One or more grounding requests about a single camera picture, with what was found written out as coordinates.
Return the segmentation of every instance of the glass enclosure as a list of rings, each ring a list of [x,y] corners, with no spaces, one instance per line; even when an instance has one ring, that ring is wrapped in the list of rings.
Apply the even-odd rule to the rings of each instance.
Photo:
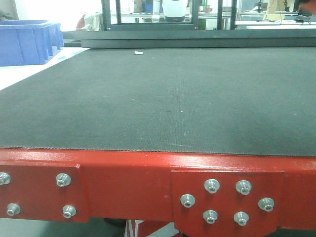
[[[314,29],[304,0],[15,0],[20,20],[51,20],[62,31]]]

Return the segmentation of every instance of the red metal frame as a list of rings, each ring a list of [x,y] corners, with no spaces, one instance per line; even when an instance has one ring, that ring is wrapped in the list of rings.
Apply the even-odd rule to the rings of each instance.
[[[93,217],[174,222],[189,236],[261,237],[276,228],[316,230],[315,158],[254,157],[81,150],[0,149],[0,172],[12,177],[0,187],[0,217],[6,205],[20,204],[13,218],[66,221],[61,209],[73,205],[70,221]],[[72,182],[60,188],[58,173],[69,173]],[[204,189],[204,181],[221,182],[218,193]],[[250,195],[242,196],[235,183],[248,179]],[[197,202],[184,208],[180,196],[193,194]],[[275,210],[259,209],[260,198],[272,197]],[[202,218],[215,209],[219,219],[208,225]],[[232,215],[249,213],[249,223],[238,226]]]

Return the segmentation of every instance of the blue storage bin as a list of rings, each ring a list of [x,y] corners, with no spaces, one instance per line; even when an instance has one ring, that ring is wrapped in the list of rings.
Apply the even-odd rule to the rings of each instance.
[[[0,66],[45,64],[63,46],[59,23],[0,21]]]

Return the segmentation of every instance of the hex socket bolt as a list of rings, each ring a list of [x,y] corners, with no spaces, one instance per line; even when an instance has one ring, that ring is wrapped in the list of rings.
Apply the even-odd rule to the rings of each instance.
[[[258,206],[260,207],[260,209],[266,212],[270,212],[270,211],[273,211],[273,208],[275,206],[275,201],[272,198],[264,197],[258,202]]]
[[[72,218],[74,215],[76,215],[76,213],[77,210],[71,205],[66,205],[63,207],[63,215],[67,219]]]
[[[184,207],[191,208],[195,204],[196,198],[191,194],[184,194],[181,196],[180,202]]]
[[[71,183],[71,177],[68,174],[58,174],[56,176],[56,183],[58,187],[68,186]]]
[[[218,218],[216,211],[208,210],[203,213],[203,218],[208,224],[214,224]]]
[[[240,225],[245,226],[249,220],[249,216],[246,212],[240,211],[234,215],[234,220]]]
[[[0,172],[0,185],[9,184],[11,176],[8,173]]]
[[[216,179],[208,179],[204,183],[204,188],[211,194],[217,193],[220,187],[221,185]]]
[[[6,213],[9,216],[14,216],[14,215],[20,214],[21,213],[21,208],[20,208],[20,206],[18,204],[10,203],[8,205],[8,210],[6,211]]]
[[[242,195],[248,195],[251,191],[252,185],[248,180],[240,180],[236,183],[237,192]]]

